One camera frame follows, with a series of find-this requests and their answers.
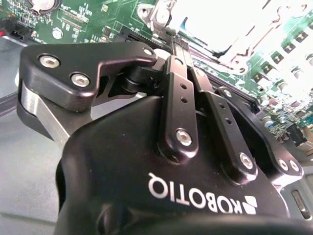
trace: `hole in link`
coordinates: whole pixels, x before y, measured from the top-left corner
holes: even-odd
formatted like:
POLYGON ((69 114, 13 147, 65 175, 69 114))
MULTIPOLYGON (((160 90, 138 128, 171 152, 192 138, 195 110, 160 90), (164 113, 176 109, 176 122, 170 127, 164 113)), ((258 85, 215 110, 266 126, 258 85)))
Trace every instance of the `hole in link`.
POLYGON ((184 90, 186 90, 187 89, 187 87, 186 87, 186 85, 185 84, 180 84, 180 86, 184 89, 184 90))
POLYGON ((225 118, 225 120, 226 120, 226 122, 227 122, 229 125, 232 125, 232 124, 233 124, 232 121, 229 120, 228 118, 225 118))
POLYGON ((188 100, 187 100, 186 98, 184 98, 184 97, 180 98, 180 100, 181 100, 183 103, 187 103, 187 102, 188 102, 188 100))

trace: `black cable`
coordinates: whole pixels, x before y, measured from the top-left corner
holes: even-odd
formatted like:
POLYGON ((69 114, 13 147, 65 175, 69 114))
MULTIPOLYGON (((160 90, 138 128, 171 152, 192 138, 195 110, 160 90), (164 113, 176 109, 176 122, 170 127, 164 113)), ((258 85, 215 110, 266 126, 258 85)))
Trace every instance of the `black cable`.
POLYGON ((15 110, 17 100, 18 92, 14 92, 3 98, 0 98, 0 117, 15 110))

